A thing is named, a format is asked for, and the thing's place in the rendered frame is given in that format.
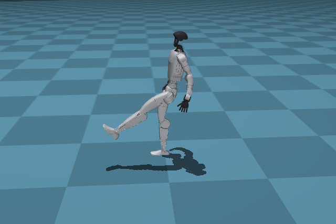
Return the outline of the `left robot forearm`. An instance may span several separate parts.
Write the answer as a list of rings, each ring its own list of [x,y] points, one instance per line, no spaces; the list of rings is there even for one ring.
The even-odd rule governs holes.
[[[193,89],[193,84],[194,84],[194,80],[193,80],[193,76],[191,74],[189,74],[187,76],[187,83],[186,83],[186,89],[187,89],[187,92],[186,92],[186,97],[185,97],[185,100],[188,100],[190,99],[191,95],[192,95],[192,89]]]

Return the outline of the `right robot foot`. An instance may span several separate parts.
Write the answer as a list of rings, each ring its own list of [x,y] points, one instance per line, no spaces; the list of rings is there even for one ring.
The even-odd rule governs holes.
[[[170,152],[169,151],[166,151],[165,152],[161,152],[161,150],[158,150],[158,151],[152,151],[150,152],[151,155],[169,155]]]

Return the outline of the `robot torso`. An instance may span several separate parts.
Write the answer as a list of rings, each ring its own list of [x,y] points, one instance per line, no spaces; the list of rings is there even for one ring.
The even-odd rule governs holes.
[[[168,72],[167,77],[169,79],[168,86],[165,88],[165,92],[169,91],[170,93],[173,92],[174,98],[177,95],[177,83],[176,81],[181,81],[183,76],[183,68],[177,61],[177,55],[178,54],[184,54],[186,56],[185,52],[180,51],[180,49],[177,49],[178,51],[174,51],[173,49],[169,55],[169,64],[168,64]]]

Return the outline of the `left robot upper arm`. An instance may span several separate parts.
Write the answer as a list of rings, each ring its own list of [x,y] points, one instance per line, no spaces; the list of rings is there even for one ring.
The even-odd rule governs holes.
[[[187,81],[187,76],[189,74],[191,74],[193,76],[193,74],[191,72],[191,69],[188,65],[187,58],[184,54],[178,54],[176,57],[177,57],[178,63],[182,66],[184,72],[186,73],[186,76],[184,77],[184,79],[185,79],[185,81]]]

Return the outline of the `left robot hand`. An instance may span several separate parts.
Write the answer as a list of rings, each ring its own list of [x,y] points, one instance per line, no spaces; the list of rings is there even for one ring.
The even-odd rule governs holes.
[[[185,95],[185,97],[186,97],[186,95]],[[181,105],[181,107],[180,107],[180,109],[179,109],[179,111],[181,110],[181,108],[182,108],[182,110],[181,110],[181,112],[183,111],[183,109],[184,109],[184,111],[183,112],[185,112],[185,109],[186,109],[186,112],[187,112],[187,108],[188,108],[188,102],[190,101],[190,99],[191,99],[191,97],[190,97],[190,99],[189,99],[189,101],[188,100],[185,100],[185,97],[184,97],[184,101],[182,101],[182,103],[180,103],[178,106],[180,106]]]

